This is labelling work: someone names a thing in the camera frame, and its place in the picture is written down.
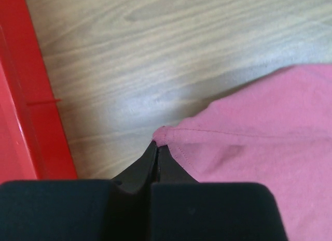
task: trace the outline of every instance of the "wooden floor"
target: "wooden floor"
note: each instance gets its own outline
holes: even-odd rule
[[[332,0],[27,0],[79,176],[294,63],[332,61]]]

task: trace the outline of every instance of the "red container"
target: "red container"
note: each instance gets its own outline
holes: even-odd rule
[[[0,183],[76,179],[25,0],[0,0]]]

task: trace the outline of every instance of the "pink cloth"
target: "pink cloth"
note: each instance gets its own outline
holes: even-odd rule
[[[200,182],[266,185],[290,241],[332,240],[332,65],[281,69],[154,140]]]

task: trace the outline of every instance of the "red plastic bin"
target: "red plastic bin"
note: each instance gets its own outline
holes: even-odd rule
[[[0,183],[76,179],[25,0],[0,0]]]

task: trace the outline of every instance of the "wood grain surface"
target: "wood grain surface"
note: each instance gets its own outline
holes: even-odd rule
[[[27,0],[81,178],[273,70],[332,61],[332,0]]]

